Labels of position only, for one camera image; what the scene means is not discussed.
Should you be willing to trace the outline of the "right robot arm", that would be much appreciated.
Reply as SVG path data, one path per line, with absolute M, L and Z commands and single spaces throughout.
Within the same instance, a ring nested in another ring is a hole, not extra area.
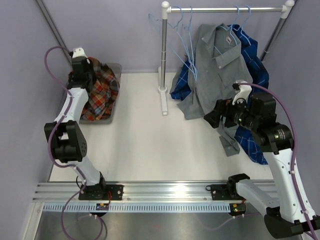
M 308 201 L 295 162 L 293 134 L 286 125 L 276 121 L 275 98 L 258 92 L 250 97 L 249 107 L 233 103 L 232 99 L 219 99 L 204 120 L 216 129 L 221 118 L 225 118 L 228 127 L 239 125 L 251 131 L 272 173 L 278 199 L 270 197 L 244 173 L 228 178 L 227 195 L 249 201 L 263 216 L 267 230 L 275 239 L 319 230 L 320 217 Z

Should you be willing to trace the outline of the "aluminium mounting rail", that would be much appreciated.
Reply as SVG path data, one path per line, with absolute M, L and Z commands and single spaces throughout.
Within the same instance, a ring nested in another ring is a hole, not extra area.
M 107 193 L 92 193 L 90 202 L 111 203 L 248 203 L 249 198 L 234 199 L 221 193 L 224 181 L 120 181 L 108 182 Z M 68 199 L 79 202 L 78 185 L 75 182 L 38 183 L 31 199 L 33 203 L 58 202 Z

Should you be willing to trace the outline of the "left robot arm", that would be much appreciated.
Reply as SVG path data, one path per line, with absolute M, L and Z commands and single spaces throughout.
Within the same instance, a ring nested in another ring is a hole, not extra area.
M 67 98 L 53 122 L 46 123 L 49 157 L 58 168 L 72 168 L 82 180 L 79 198 L 102 200 L 108 192 L 105 179 L 87 156 L 88 146 L 79 121 L 96 80 L 93 62 L 84 54 L 73 54 L 66 86 Z

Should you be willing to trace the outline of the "grey plastic bin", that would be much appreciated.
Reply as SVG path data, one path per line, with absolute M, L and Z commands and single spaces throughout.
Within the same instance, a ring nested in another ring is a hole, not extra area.
M 82 57 L 72 62 L 69 93 L 55 122 L 110 123 L 120 91 L 121 66 L 98 63 Z

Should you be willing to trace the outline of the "aluminium frame post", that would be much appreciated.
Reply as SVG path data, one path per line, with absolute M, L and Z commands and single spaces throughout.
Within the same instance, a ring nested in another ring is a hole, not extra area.
M 65 41 L 45 3 L 44 0 L 34 0 L 36 6 L 38 7 L 39 9 L 39 12 L 41 13 L 44 21 L 46 22 L 50 32 L 52 33 L 56 43 L 58 46 L 61 46 L 61 47 L 64 47 L 66 50 L 62 50 L 63 51 L 63 55 L 65 57 L 65 59 L 67 60 L 70 68 L 72 69 L 72 61 L 71 61 L 71 57 L 69 55 L 69 52 L 68 52 L 68 47 L 67 45 L 65 44 Z

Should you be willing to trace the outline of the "brown orange plaid shirt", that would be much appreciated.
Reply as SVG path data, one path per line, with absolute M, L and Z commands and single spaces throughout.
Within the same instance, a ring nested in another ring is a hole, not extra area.
M 80 116 L 80 119 L 84 121 L 109 119 L 119 94 L 119 79 L 106 63 L 100 62 L 96 74 L 97 80 Z

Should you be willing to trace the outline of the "metal clothes rack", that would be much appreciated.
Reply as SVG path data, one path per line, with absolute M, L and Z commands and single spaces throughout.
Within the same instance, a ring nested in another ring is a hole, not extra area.
M 286 22 L 286 19 L 289 17 L 292 9 L 295 6 L 294 0 L 287 0 L 285 4 L 278 7 L 187 7 L 181 8 L 178 6 L 170 6 L 168 1 L 163 1 L 161 3 L 161 19 L 159 20 L 162 23 L 161 28 L 161 59 L 160 59 L 160 67 L 158 68 L 159 74 L 159 86 L 158 92 L 160 96 L 160 104 L 161 104 L 161 113 L 163 116 L 168 115 L 168 103 L 167 103 L 167 92 L 168 89 L 166 87 L 166 60 L 167 60 L 167 31 L 168 31 L 168 17 L 169 14 L 173 13 L 280 13 L 279 21 L 267 42 L 261 56 L 260 60 L 262 62 L 265 61 L 267 55 L 269 54 L 273 43 L 278 37 L 280 31 L 282 30 L 283 25 Z

